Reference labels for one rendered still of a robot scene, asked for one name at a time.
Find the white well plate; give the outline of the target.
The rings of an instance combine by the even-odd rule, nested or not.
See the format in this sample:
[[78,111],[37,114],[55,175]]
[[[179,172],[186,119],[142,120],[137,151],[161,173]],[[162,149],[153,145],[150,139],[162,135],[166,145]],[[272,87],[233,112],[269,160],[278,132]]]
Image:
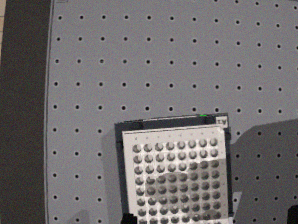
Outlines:
[[138,224],[228,224],[223,123],[122,133],[129,213]]

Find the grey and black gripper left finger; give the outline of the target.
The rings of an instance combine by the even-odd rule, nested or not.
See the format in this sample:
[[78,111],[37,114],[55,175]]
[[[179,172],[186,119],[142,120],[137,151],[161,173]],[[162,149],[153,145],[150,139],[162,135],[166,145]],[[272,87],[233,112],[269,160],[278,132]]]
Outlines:
[[138,224],[137,216],[133,213],[124,213],[121,224]]

